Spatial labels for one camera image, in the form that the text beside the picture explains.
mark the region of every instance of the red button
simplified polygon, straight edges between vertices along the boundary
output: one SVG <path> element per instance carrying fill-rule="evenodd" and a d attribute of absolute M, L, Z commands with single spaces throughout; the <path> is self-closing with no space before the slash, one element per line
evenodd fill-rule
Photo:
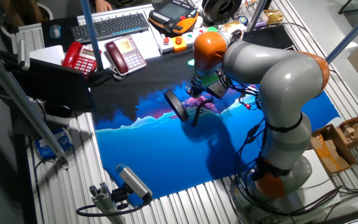
<path fill-rule="evenodd" d="M 181 37 L 177 37 L 177 39 L 175 40 L 175 43 L 177 45 L 181 45 Z"/>
<path fill-rule="evenodd" d="M 169 38 L 168 37 L 164 38 L 164 44 L 165 45 L 169 44 Z"/>

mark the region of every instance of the black monitor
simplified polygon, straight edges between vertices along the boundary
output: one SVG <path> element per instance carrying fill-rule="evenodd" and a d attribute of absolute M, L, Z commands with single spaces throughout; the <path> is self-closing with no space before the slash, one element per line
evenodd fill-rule
<path fill-rule="evenodd" d="M 0 51 L 0 56 L 17 61 L 16 54 Z M 88 85 L 79 70 L 31 59 L 28 71 L 13 72 L 13 75 L 29 97 L 64 105 L 77 112 L 94 109 Z"/>

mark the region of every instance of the person's hand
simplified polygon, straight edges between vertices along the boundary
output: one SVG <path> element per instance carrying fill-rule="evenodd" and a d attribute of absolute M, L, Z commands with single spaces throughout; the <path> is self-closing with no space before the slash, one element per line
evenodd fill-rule
<path fill-rule="evenodd" d="M 105 0 L 96 0 L 96 12 L 106 12 L 112 10 L 110 3 Z"/>

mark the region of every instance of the desk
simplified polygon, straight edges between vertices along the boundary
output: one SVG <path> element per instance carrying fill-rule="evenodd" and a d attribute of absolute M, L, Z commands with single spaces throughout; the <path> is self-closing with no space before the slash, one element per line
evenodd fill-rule
<path fill-rule="evenodd" d="M 271 7 L 283 12 L 284 22 L 294 22 L 305 26 L 288 0 L 274 1 Z M 147 15 L 150 10 L 151 5 L 138 6 L 95 14 L 94 19 L 103 19 L 105 16 L 116 16 L 131 11 L 143 11 Z M 250 9 L 244 13 L 247 17 L 250 17 L 253 12 Z M 80 24 L 83 22 L 82 17 L 77 19 Z M 288 26 L 286 29 L 298 49 L 325 57 L 326 54 L 306 32 L 292 26 Z M 24 37 L 29 42 L 30 47 L 33 47 L 32 49 L 44 47 L 40 24 L 21 27 L 19 30 L 20 32 L 12 41 Z M 156 41 L 160 38 L 153 29 L 148 32 L 151 32 Z M 331 75 L 326 93 L 344 119 L 358 115 L 358 101 L 340 75 Z M 74 150 L 67 152 L 70 168 L 63 170 L 59 163 L 56 166 L 53 166 L 52 163 L 46 163 L 45 165 L 42 164 L 37 170 L 36 174 L 40 180 L 40 201 L 35 188 L 35 173 L 33 172 L 33 166 L 38 163 L 39 159 L 32 153 L 31 149 L 27 150 L 38 222 L 42 223 L 42 209 L 45 223 L 109 223 L 107 218 L 88 219 L 78 217 L 75 213 L 76 208 L 92 204 L 91 195 L 88 191 L 90 185 L 106 182 L 111 190 L 117 187 L 103 170 L 91 114 L 76 114 L 70 121 L 70 133 L 75 145 Z M 124 218 L 127 223 L 241 223 L 241 220 L 236 216 L 236 211 L 232 208 L 228 195 L 231 179 L 232 177 L 226 177 L 221 180 L 214 180 L 159 198 L 154 200 L 151 206 L 133 214 L 125 215 Z M 358 163 L 351 169 L 341 172 L 339 177 L 334 178 L 334 184 L 358 188 Z M 356 200 L 358 198 L 348 200 L 337 206 L 336 209 L 349 205 Z M 323 212 L 319 210 L 320 214 L 308 214 L 296 222 L 308 222 L 316 218 L 317 215 L 327 214 L 329 209 L 325 208 Z M 271 215 L 263 218 L 262 221 L 264 223 L 291 223 L 288 219 L 282 221 L 280 219 Z"/>

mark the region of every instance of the keyboard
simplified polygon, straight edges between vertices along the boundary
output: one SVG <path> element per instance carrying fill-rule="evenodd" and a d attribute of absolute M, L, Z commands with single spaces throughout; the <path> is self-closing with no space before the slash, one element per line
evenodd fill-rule
<path fill-rule="evenodd" d="M 106 40 L 120 35 L 132 34 L 147 30 L 148 28 L 149 24 L 141 13 L 94 23 L 94 29 L 98 40 Z M 74 41 L 82 44 L 91 42 L 86 25 L 72 27 L 71 33 L 73 34 Z"/>

